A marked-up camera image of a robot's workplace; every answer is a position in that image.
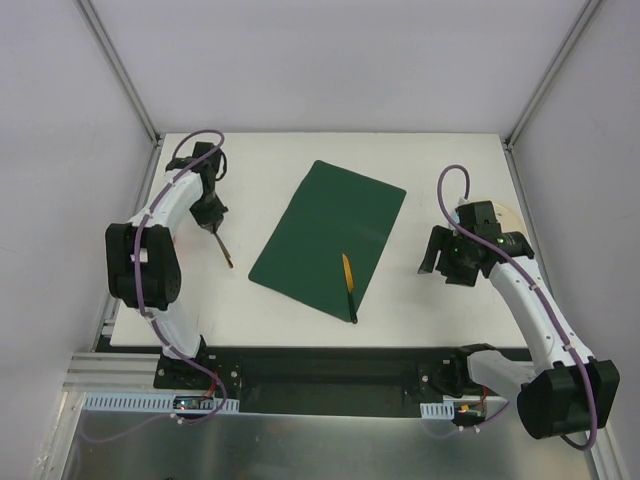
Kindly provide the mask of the gold spoon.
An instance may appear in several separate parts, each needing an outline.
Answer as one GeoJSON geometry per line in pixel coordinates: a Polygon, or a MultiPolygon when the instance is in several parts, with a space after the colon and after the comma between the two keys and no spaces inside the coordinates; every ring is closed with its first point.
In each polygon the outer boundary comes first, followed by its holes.
{"type": "Polygon", "coordinates": [[[221,239],[221,237],[219,236],[219,234],[217,232],[213,233],[214,238],[216,239],[216,242],[223,254],[223,257],[225,259],[225,262],[228,266],[229,269],[233,269],[234,268],[234,264],[233,264],[233,260],[231,257],[231,254],[229,252],[229,250],[227,249],[226,245],[224,244],[223,240],[221,239]]]}

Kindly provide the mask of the cream and blue plate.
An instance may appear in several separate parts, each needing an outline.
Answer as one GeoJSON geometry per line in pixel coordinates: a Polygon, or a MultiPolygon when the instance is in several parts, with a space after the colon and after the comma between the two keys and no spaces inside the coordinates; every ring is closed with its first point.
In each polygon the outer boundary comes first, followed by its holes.
{"type": "Polygon", "coordinates": [[[503,232],[520,232],[525,237],[528,236],[525,222],[519,213],[495,200],[492,203],[503,232]]]}

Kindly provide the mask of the gold knife black handle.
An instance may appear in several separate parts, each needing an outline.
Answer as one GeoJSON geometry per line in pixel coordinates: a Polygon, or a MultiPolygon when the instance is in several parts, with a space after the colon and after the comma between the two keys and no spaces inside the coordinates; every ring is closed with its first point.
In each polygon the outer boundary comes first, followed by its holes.
{"type": "Polygon", "coordinates": [[[353,278],[350,260],[345,253],[342,254],[342,262],[343,262],[345,283],[347,288],[347,300],[348,300],[350,321],[353,324],[357,324],[358,317],[357,317],[357,310],[356,310],[355,298],[354,298],[355,282],[353,278]]]}

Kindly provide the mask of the dark green placemat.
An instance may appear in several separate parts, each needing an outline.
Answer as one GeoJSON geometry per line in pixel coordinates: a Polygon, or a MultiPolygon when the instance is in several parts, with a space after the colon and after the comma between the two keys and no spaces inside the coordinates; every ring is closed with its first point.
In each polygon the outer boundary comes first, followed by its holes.
{"type": "Polygon", "coordinates": [[[250,281],[350,321],[342,254],[359,308],[406,191],[324,161],[313,163],[251,268],[250,281]]]}

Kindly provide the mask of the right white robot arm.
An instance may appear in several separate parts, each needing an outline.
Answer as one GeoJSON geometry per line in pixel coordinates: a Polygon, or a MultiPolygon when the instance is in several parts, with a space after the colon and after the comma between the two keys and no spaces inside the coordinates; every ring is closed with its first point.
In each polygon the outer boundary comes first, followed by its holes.
{"type": "Polygon", "coordinates": [[[482,386],[512,401],[535,439],[596,435],[620,383],[610,360],[598,360],[550,295],[523,233],[503,231],[490,201],[462,203],[448,227],[435,226],[419,273],[475,286],[488,279],[507,304],[533,362],[525,368],[486,344],[462,346],[430,375],[432,387],[455,398],[482,386]]]}

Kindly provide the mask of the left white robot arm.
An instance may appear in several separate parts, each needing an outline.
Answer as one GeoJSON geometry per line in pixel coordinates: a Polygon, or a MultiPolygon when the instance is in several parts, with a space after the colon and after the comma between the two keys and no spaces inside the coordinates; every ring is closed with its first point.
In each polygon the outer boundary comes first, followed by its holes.
{"type": "Polygon", "coordinates": [[[188,216],[204,231],[217,234],[228,208],[216,183],[226,171],[220,147],[197,142],[189,157],[172,157],[161,189],[138,213],[125,223],[110,224],[105,232],[111,296],[148,321],[163,354],[181,359],[177,377],[192,389],[210,381],[212,366],[197,355],[203,339],[179,301],[182,272],[174,237],[188,216]]]}

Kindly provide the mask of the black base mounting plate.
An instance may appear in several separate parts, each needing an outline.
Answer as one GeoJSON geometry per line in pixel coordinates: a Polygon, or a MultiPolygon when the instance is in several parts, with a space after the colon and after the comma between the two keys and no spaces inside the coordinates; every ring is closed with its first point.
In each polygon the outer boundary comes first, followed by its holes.
{"type": "Polygon", "coordinates": [[[454,390],[463,355],[487,344],[422,348],[205,347],[196,361],[161,357],[153,386],[204,392],[215,373],[243,413],[417,418],[454,390]]]}

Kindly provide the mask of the right aluminium frame post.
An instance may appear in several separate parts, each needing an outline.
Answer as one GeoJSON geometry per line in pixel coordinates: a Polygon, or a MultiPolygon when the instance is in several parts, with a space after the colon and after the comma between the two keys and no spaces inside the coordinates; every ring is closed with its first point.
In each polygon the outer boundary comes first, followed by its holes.
{"type": "Polygon", "coordinates": [[[568,31],[564,35],[556,52],[544,70],[544,73],[525,103],[515,124],[504,137],[503,146],[508,151],[513,149],[529,123],[532,121],[535,113],[539,110],[546,96],[552,89],[554,82],[560,75],[571,54],[576,49],[580,40],[585,35],[604,4],[605,1],[603,0],[588,0],[583,2],[576,18],[573,20],[568,31]]]}

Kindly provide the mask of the aluminium frame post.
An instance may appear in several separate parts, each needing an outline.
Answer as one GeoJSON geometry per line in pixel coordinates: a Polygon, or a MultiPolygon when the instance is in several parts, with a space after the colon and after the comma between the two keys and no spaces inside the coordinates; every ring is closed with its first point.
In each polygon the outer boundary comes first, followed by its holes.
{"type": "Polygon", "coordinates": [[[75,0],[74,4],[104,56],[145,136],[153,146],[158,145],[161,135],[154,125],[94,2],[90,0],[75,0]]]}
{"type": "Polygon", "coordinates": [[[504,137],[503,146],[508,151],[513,149],[529,123],[532,121],[535,113],[539,110],[546,96],[552,89],[554,82],[560,75],[571,54],[576,49],[580,40],[585,35],[604,4],[605,1],[603,0],[588,0],[583,2],[576,18],[573,20],[568,31],[564,35],[556,52],[544,70],[544,73],[525,103],[515,124],[504,137]]]}

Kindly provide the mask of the left aluminium frame post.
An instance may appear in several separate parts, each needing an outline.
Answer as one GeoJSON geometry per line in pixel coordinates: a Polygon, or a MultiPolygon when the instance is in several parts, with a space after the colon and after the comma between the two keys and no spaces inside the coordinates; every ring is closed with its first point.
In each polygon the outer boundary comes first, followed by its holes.
{"type": "Polygon", "coordinates": [[[104,56],[145,136],[153,146],[158,145],[161,135],[154,125],[94,2],[90,0],[75,0],[74,4],[104,56]]]}

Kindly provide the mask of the aluminium rail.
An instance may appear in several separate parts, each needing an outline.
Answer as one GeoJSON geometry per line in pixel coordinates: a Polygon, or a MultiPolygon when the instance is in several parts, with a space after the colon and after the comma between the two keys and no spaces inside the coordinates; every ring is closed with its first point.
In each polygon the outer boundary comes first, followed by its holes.
{"type": "Polygon", "coordinates": [[[76,353],[72,356],[64,390],[148,390],[152,389],[158,354],[76,353]]]}

